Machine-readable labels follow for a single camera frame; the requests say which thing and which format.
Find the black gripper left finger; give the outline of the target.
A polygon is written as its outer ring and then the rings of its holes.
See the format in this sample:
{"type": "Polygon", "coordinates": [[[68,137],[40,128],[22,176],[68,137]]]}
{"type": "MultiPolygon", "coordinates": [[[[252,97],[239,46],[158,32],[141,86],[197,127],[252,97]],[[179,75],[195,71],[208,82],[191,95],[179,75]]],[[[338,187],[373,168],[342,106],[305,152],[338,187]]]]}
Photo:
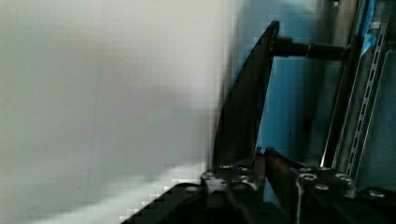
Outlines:
{"type": "Polygon", "coordinates": [[[201,175],[205,212],[212,224],[258,224],[254,213],[264,192],[264,166],[257,147],[250,157],[215,166],[201,175]]]}

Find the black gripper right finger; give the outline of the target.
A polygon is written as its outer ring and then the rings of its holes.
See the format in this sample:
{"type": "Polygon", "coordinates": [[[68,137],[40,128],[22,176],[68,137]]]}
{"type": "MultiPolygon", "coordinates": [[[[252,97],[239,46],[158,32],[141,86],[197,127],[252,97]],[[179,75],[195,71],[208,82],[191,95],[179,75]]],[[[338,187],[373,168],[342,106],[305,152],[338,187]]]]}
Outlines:
{"type": "Polygon", "coordinates": [[[293,161],[275,149],[264,151],[265,175],[291,224],[328,224],[333,201],[354,194],[349,175],[293,161]]]}

